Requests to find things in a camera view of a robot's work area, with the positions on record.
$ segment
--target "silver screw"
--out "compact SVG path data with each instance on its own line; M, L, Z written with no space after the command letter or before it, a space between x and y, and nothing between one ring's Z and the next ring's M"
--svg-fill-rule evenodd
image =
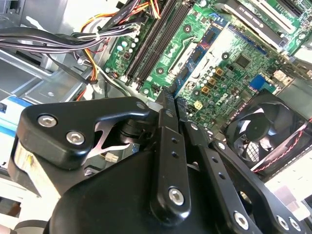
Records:
M141 102L137 102L136 105L137 105L138 108L140 108L140 109L145 109L145 106L144 106Z
M57 120L52 116L40 116L38 118L38 124L40 124L42 127L52 128L57 123Z
M184 203L184 196L179 189L175 188L170 189L169 198L177 206L182 206Z
M222 144L222 143L218 143L218 146L222 149L222 150L225 150L225 146L224 146L224 144Z
M72 143L74 145L81 145L82 143L84 143L83 134L76 131L69 132L66 135L66 139L68 140L69 143Z
M235 211L234 212L234 218L235 218L236 223L238 223L238 225L242 229L248 230L249 224L248 224L248 221L247 221L247 219L245 218L244 215L242 215L240 212Z
M286 221L281 217L281 216L276 216L278 223L285 229L285 230L289 230L288 224L286 223Z
M194 124L194 123L191 123L191 127L192 127L194 130L198 130L198 127L197 127L196 124Z
M166 111L166 114L167 114L167 116L169 116L169 117L173 117L174 115L171 113L171 111Z
M299 226L299 224L291 217L289 217L289 221L291 222L292 226L298 231L301 231L301 228Z

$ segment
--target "expansion slot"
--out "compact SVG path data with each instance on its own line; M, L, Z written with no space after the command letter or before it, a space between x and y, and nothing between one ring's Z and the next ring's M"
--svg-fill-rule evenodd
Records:
M215 6L238 17L267 43L275 47L278 52L282 51L283 47L288 43L288 40L286 38L281 38L259 17L257 17L253 12L248 10L240 2L236 0L220 0L220 2L217 3Z
M161 31L162 27L166 24L171 15L172 11L174 10L176 3L179 0L167 0L163 10L161 12L161 19L156 20L153 26L151 27L148 36L145 38L145 42L141 45L141 48L136 53L136 57L133 59L132 63L126 70L125 75L131 80L136 73L138 67L141 65L142 61L144 60L146 54L148 53L151 45L155 41L155 38L158 36L159 32Z
M299 17L302 15L302 10L299 9L295 4L290 0L277 0L277 2L285 8L292 16Z
M203 58L208 54L212 44L217 40L221 32L228 27L228 25L228 21L223 18L217 18L208 28L207 32L197 44L197 47L194 49L185 65L176 76L171 86L171 90L173 91L175 98L179 95L180 91L183 90L187 80L192 76L192 74L197 72L198 67L202 67L200 66L200 63L204 61Z
M172 16L170 22L166 25L164 34L156 44L154 50L149 55L147 62L143 66L143 69L138 74L138 89L141 87L143 82L151 73L152 69L155 67L156 63L167 48L170 40L175 35L176 31L182 24L184 18L187 16L191 8L192 4L183 4L175 11L175 14Z
M285 32L292 34L296 28L292 25L292 22L282 14L278 13L273 7L271 7L265 0L249 0L259 10L263 11L271 20L275 21L281 29Z

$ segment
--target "pcie slot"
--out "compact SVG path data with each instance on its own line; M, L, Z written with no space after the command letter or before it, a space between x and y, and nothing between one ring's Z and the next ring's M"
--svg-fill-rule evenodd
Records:
M299 17L302 15L302 10L299 9L295 4L290 0L277 0L277 2L285 8L292 16Z
M262 39L275 47L278 52L282 51L283 47L288 43L286 38L281 38L259 17L237 0L220 0L215 6L242 20L242 22L254 30Z
M136 73L138 67L141 65L147 52L149 51L150 46L153 44L160 30L169 19L169 16L171 15L177 2L178 0L167 0L167 2L165 3L161 12L161 18L155 21L147 37L145 38L145 42L141 45L141 48L137 51L134 60L131 62L130 66L126 70L126 75L129 78L132 78L133 75Z
M190 11L191 7L192 7L191 5L185 4L185 5L181 5L175 11L175 14L173 15L170 22L165 28L165 32L163 36L156 44L153 52L150 54L149 58L147 59L147 63L144 65L143 70L138 75L139 84L142 84L147 79L147 77L149 76L153 68L155 67L156 63L160 59L160 56L162 56L162 53L167 48L170 40L175 35L178 28L182 24L183 20L187 16L187 13Z
M278 13L265 0L250 0L250 2L263 11L269 18L271 18L271 20L275 21L285 32L292 34L295 31L292 22L282 14Z

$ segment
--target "black ram slot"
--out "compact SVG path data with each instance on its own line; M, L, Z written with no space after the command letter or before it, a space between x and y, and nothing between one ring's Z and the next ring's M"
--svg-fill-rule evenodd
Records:
M277 0L277 2L285 8L292 16L301 16L302 10L298 8L295 4L292 3L290 0Z
M144 39L145 40L144 43L137 51L135 58L133 59L133 61L126 70L126 75L128 76L128 78L132 78L133 75L136 73L138 67L144 60L151 45L155 41L155 38L158 36L160 30L169 19L169 16L172 13L173 9L175 8L177 2L178 0L167 0L167 2L165 3L164 8L161 11L161 18L155 21L155 23L149 30L148 35Z
M181 26L183 20L187 16L188 12L191 9L191 5L182 5L176 11L174 16L171 18L169 24L165 28L165 33L163 34L160 41L158 41L157 45L155 46L154 51L150 54L149 58L147 59L147 63L144 65L143 70L139 73L139 86L138 89L142 86L144 81L147 79L157 62L159 61L160 57L162 56L163 52L167 48L169 42L171 41L172 37L175 35L179 27Z

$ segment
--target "white connector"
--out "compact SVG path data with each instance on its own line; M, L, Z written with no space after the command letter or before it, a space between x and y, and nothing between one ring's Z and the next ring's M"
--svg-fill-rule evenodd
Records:
M119 157L108 152L106 155L105 155L105 160L108 161L108 162L113 162L113 163L117 163Z

